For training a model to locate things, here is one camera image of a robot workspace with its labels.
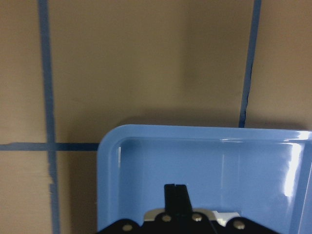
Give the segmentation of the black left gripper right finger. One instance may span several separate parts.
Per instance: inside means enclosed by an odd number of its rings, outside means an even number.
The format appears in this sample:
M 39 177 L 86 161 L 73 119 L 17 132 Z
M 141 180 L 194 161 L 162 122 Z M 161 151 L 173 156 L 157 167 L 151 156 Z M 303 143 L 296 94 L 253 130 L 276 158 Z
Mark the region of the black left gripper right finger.
M 176 185 L 176 213 L 180 216 L 189 216 L 192 212 L 192 204 L 186 185 Z

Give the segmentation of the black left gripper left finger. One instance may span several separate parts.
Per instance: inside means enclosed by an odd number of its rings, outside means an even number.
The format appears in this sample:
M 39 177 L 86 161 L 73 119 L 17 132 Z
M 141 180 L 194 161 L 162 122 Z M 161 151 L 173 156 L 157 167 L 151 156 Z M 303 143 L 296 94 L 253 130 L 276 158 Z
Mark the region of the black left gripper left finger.
M 165 212 L 170 216 L 173 216 L 176 211 L 176 185 L 166 184 L 164 185 L 164 198 L 165 198 Z

